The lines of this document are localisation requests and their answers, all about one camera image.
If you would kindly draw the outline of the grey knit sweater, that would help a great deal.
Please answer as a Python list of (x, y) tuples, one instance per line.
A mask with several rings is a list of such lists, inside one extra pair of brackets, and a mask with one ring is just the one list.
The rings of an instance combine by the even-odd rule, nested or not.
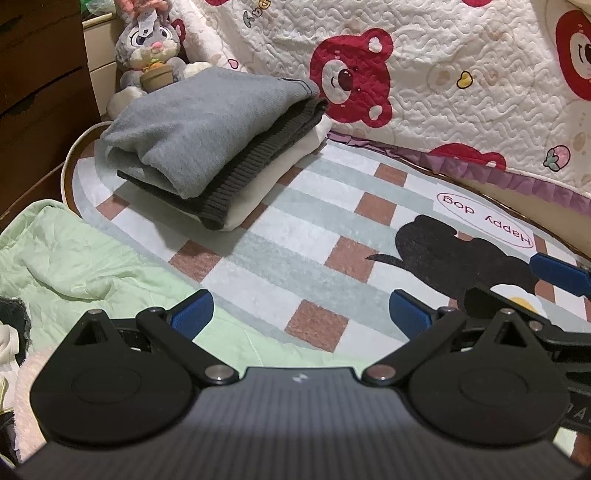
[(132, 101), (101, 140), (112, 154), (155, 169), (182, 199), (194, 198), (290, 107), (319, 94), (311, 80), (209, 67)]

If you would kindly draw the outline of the light green quilt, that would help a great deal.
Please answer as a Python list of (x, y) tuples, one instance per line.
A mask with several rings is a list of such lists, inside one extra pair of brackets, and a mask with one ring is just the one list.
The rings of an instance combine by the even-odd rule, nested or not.
[[(31, 321), (28, 353), (55, 349), (90, 309), (132, 318), (147, 307), (170, 308), (199, 288), (54, 201), (29, 205), (2, 232), (0, 272), (2, 297), (21, 300)], [(362, 371), (368, 364), (281, 342), (221, 307), (194, 341), (238, 372), (249, 367)]]

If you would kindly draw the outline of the white red bear quilt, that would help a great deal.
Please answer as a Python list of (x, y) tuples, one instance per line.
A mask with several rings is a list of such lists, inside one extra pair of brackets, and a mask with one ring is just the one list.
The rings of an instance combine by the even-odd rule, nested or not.
[(335, 131), (435, 172), (590, 210), (579, 1), (176, 1), (191, 60), (307, 77)]

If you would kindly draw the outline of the dark grey ribbed garment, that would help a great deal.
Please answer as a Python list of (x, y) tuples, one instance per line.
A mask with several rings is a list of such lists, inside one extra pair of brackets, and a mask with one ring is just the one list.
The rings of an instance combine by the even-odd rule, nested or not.
[(112, 158), (120, 178), (197, 220), (213, 220), (221, 226), (231, 199), (271, 161), (307, 135), (327, 109), (328, 101), (324, 98), (311, 98), (291, 106), (269, 130), (254, 137), (245, 150), (222, 167), (197, 197), (183, 199), (152, 167), (141, 167), (123, 159), (120, 154)]

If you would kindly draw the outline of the checkered dog print rug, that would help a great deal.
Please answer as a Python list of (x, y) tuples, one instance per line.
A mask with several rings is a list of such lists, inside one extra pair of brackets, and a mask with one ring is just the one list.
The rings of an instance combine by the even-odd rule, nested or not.
[(102, 130), (93, 126), (71, 147), (65, 203), (267, 334), (376, 358), (405, 339), (389, 315), (394, 291), (457, 307), (475, 283), (564, 330), (590, 328), (588, 299), (529, 268), (538, 253), (575, 265), (578, 255), (524, 218), (399, 160), (329, 142), (291, 166), (242, 224), (211, 231), (119, 177)]

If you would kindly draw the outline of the white folded garment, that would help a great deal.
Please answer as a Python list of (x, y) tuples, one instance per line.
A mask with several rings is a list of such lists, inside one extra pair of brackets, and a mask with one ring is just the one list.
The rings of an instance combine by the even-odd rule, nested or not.
[(209, 230), (221, 231), (232, 231), (242, 225), (242, 222), (252, 214), (256, 206), (262, 203), (263, 198), (291, 167), (305, 156), (322, 148), (331, 128), (332, 120), (327, 115), (322, 116), (321, 121), (307, 135), (271, 161), (256, 178), (231, 199), (228, 214), (221, 226), (213, 220), (199, 220), (200, 223)]

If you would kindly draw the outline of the dark wooden cabinet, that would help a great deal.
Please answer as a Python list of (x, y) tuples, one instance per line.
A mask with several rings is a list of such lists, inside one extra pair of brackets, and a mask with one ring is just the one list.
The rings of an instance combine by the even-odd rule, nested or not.
[(1, 224), (60, 197), (74, 141), (99, 120), (76, 1), (1, 4)]

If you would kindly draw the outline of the grey rabbit plush toy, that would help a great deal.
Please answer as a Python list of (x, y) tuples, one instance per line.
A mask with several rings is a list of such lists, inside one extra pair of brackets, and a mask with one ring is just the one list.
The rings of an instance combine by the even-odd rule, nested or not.
[(117, 1), (115, 7), (125, 28), (115, 43), (121, 75), (120, 89), (106, 107), (111, 120), (132, 101), (211, 66), (187, 63), (180, 57), (182, 42), (169, 18), (169, 1)]

